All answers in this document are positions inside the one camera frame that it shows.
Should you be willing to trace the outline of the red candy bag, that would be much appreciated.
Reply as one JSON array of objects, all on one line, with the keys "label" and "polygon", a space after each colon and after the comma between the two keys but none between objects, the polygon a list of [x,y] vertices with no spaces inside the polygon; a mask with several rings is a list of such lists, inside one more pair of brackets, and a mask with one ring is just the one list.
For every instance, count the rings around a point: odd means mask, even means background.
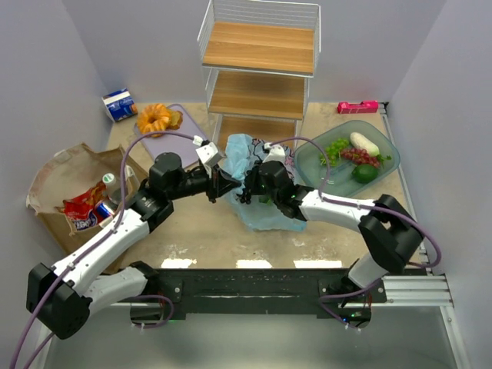
[{"label": "red candy bag", "polygon": [[104,199],[105,189],[103,181],[99,181],[86,192],[63,201],[61,211],[77,231],[92,228],[105,219],[97,210],[98,203]]}]

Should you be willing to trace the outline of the white radish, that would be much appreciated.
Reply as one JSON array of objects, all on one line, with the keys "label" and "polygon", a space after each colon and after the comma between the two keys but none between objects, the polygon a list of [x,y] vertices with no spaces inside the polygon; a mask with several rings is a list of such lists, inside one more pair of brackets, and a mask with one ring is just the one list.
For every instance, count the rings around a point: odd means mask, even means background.
[{"label": "white radish", "polygon": [[350,142],[355,148],[365,150],[370,156],[376,157],[380,154],[379,147],[361,133],[352,132]]}]

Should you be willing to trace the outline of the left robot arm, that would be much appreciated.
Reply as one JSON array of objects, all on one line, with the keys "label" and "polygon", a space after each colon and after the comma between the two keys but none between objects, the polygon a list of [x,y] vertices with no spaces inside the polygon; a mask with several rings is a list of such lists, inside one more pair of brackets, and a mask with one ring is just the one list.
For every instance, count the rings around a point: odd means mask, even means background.
[{"label": "left robot arm", "polygon": [[51,267],[40,263],[28,274],[26,307],[56,337],[77,333],[96,312],[137,297],[154,277],[153,268],[136,262],[116,274],[102,273],[133,244],[146,238],[173,212],[175,200],[204,193],[210,202],[241,186],[211,160],[207,148],[197,167],[186,171],[175,153],[160,154],[130,201],[101,231]]}]

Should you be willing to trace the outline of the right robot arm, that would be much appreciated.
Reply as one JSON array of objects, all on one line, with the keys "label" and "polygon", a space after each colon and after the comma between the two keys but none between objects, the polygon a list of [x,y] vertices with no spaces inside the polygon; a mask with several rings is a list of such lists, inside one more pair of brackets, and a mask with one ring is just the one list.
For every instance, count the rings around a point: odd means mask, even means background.
[{"label": "right robot arm", "polygon": [[327,288],[337,298],[366,291],[388,273],[402,273],[424,239],[414,219],[390,195],[383,194],[373,201],[327,195],[294,183],[278,161],[257,163],[247,172],[238,198],[249,204],[254,196],[270,199],[287,218],[334,224],[362,236],[368,253]]}]

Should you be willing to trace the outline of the green grape bunch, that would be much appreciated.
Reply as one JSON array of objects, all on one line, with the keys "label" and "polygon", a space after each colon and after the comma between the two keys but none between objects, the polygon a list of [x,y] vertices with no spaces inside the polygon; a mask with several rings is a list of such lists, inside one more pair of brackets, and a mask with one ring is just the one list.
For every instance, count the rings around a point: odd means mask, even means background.
[{"label": "green grape bunch", "polygon": [[339,138],[336,141],[331,142],[325,149],[325,159],[323,154],[320,154],[320,163],[322,165],[329,164],[331,167],[337,166],[338,162],[341,160],[341,152],[349,146],[349,141],[345,138]]}]

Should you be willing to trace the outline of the red bull can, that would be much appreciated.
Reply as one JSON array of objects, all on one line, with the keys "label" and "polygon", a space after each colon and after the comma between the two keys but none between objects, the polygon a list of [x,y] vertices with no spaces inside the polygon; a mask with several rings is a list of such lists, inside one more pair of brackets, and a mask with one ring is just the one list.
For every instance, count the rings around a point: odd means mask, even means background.
[{"label": "red bull can", "polygon": [[117,209],[118,206],[107,198],[100,200],[94,208],[100,223],[102,223],[104,220],[112,218],[115,215]]}]

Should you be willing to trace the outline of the brown paper grocery bag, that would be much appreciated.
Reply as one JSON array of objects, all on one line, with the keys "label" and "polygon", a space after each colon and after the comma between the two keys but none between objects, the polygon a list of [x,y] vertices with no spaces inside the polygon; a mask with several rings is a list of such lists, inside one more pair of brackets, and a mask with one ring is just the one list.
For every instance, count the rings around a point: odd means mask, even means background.
[{"label": "brown paper grocery bag", "polygon": [[101,186],[98,183],[107,173],[120,174],[124,154],[121,146],[96,152],[81,143],[57,153],[35,176],[26,206],[34,210],[66,255],[77,251],[101,230],[101,226],[95,224],[78,230],[63,208],[72,200],[88,200],[92,194],[99,197]]}]

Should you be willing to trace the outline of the green lime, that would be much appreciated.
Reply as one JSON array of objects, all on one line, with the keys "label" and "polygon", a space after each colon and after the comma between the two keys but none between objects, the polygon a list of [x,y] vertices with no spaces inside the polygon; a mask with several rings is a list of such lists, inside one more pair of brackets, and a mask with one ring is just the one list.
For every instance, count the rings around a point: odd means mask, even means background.
[{"label": "green lime", "polygon": [[362,164],[356,166],[351,175],[357,183],[367,184],[378,176],[378,169],[373,165]]}]

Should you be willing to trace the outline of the green label water bottle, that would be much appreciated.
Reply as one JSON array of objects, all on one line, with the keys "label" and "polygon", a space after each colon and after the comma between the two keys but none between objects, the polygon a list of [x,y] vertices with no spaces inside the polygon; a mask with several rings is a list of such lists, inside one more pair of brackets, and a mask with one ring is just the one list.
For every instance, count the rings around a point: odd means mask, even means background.
[{"label": "green label water bottle", "polygon": [[120,180],[109,172],[102,176],[102,182],[105,185],[105,193],[108,200],[112,204],[119,205],[121,203]]}]

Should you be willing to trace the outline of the light blue plastic bag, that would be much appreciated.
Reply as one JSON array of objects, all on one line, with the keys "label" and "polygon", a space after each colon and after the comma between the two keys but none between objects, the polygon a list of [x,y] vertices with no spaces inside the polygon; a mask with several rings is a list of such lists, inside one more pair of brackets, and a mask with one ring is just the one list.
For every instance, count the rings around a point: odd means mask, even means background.
[{"label": "light blue plastic bag", "polygon": [[[264,141],[246,134],[228,137],[223,169],[233,178],[243,182],[256,161],[266,158]],[[224,198],[244,224],[253,231],[298,231],[306,228],[304,221],[285,217],[265,195],[254,195],[250,204],[242,204],[239,196],[244,187],[235,188]]]}]

